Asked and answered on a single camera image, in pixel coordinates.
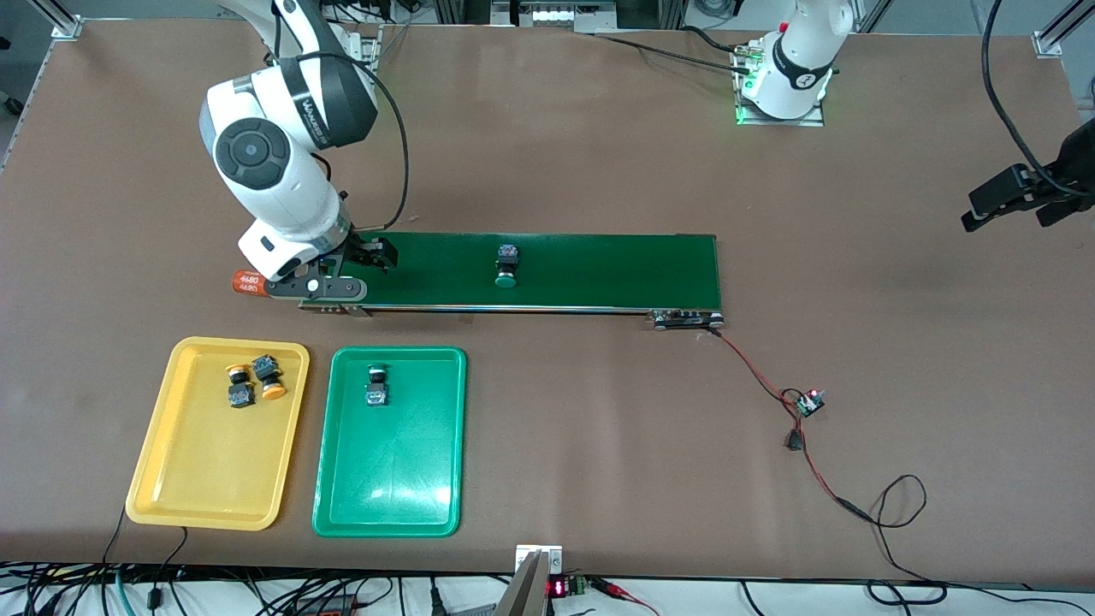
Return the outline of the aluminium corner profile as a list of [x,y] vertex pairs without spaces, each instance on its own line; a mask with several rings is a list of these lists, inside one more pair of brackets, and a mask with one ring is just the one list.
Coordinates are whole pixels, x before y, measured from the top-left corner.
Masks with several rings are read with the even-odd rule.
[[1091,18],[1095,18],[1095,0],[1068,0],[1044,28],[1033,32],[1033,48],[1037,58],[1060,57],[1062,43]]
[[27,0],[32,8],[51,24],[51,38],[74,40],[79,37],[83,20],[69,10],[62,0]]

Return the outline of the red clip test lead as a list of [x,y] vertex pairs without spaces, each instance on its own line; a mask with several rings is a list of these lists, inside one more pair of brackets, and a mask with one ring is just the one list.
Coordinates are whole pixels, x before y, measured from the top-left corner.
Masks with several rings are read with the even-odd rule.
[[637,598],[626,591],[626,589],[623,589],[613,582],[607,581],[606,578],[592,576],[587,576],[586,578],[588,584],[595,591],[606,594],[606,596],[614,598],[615,601],[624,601],[624,603],[642,606],[642,608],[649,611],[653,616],[661,616],[661,613],[654,608],[654,606],[650,606],[645,601]]

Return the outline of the green plastic tray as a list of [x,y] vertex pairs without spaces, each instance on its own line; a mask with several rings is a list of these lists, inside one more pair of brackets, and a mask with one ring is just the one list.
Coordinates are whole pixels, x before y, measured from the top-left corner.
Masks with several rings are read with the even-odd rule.
[[[366,405],[368,367],[388,403]],[[454,346],[333,356],[312,528],[324,538],[443,538],[460,525],[468,358]]]

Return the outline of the yellow plastic tray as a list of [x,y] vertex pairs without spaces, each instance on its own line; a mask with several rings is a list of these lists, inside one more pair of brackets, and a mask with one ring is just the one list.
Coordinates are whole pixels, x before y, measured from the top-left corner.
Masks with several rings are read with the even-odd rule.
[[[246,408],[229,371],[269,355],[286,393]],[[258,531],[279,513],[306,397],[310,355],[297,342],[192,336],[169,355],[126,515],[137,524]]]

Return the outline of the yellow push button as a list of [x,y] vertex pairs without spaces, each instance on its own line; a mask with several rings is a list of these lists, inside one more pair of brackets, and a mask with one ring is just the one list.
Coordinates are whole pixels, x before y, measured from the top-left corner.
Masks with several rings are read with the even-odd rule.
[[235,364],[226,367],[229,377],[228,402],[231,408],[240,409],[253,406],[257,402],[249,367]]
[[263,399],[277,400],[287,393],[281,382],[281,367],[279,367],[274,356],[263,355],[255,358],[252,362],[252,371],[254,377],[257,377],[261,383]]

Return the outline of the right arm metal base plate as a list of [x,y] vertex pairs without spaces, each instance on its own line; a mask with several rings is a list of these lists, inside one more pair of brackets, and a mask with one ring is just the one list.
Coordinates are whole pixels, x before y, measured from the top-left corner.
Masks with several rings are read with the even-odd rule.
[[384,34],[387,34],[387,27],[383,24],[366,24],[366,32],[361,33],[356,28],[345,27],[343,34],[337,34],[337,38],[339,38],[341,47],[348,57],[357,62],[362,62],[374,74],[379,66]]

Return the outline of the metal frame with light strip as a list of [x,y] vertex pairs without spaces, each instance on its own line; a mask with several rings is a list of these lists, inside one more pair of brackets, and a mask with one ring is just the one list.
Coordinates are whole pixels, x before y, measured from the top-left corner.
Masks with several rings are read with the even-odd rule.
[[693,0],[423,0],[445,25],[554,27],[579,33],[677,30]]

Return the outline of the green conveyor belt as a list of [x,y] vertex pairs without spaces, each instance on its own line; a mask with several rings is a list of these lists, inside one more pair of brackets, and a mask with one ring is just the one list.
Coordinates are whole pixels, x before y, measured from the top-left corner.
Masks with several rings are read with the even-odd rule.
[[[368,286],[356,304],[302,311],[564,313],[642,316],[659,332],[724,326],[717,243],[706,234],[391,233],[399,261],[387,274],[341,274]],[[495,284],[503,243],[520,249],[518,284]]]

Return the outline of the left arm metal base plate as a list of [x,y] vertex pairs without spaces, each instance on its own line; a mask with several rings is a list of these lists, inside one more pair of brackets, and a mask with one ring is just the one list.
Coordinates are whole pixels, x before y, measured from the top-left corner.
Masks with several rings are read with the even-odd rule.
[[833,67],[816,70],[789,68],[774,61],[773,43],[765,38],[736,46],[731,67],[744,68],[734,77],[736,118],[739,125],[825,125],[822,100]]

